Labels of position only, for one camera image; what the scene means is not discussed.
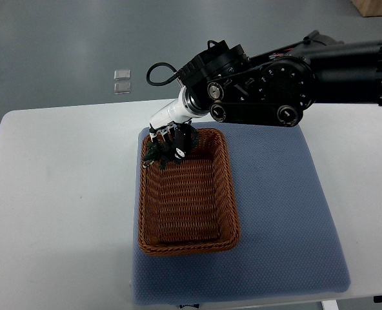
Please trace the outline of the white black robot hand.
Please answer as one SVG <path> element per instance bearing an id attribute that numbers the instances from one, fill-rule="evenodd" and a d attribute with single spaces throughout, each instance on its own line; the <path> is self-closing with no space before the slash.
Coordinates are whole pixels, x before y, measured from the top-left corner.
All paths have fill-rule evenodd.
<path id="1" fill-rule="evenodd" d="M 175 158 L 183 160 L 192 146 L 192 126 L 184 123 L 207 115 L 207 110 L 197 106 L 186 87 L 182 87 L 177 99 L 171 101 L 149 121 L 149 136 L 152 143 L 158 142 L 160 134 L 164 142 L 174 142 Z"/>

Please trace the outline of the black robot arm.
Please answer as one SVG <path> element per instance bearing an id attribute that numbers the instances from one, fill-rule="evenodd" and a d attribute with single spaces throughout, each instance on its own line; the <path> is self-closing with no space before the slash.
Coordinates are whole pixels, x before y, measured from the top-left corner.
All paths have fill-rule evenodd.
<path id="1" fill-rule="evenodd" d="M 150 119 L 146 162 L 184 159 L 196 144 L 191 121 L 206 115 L 221 123 L 293 127 L 314 103 L 382 106 L 382 39 L 346 44 L 313 31 L 255 57 L 211 40 L 172 79 L 181 90 Z"/>

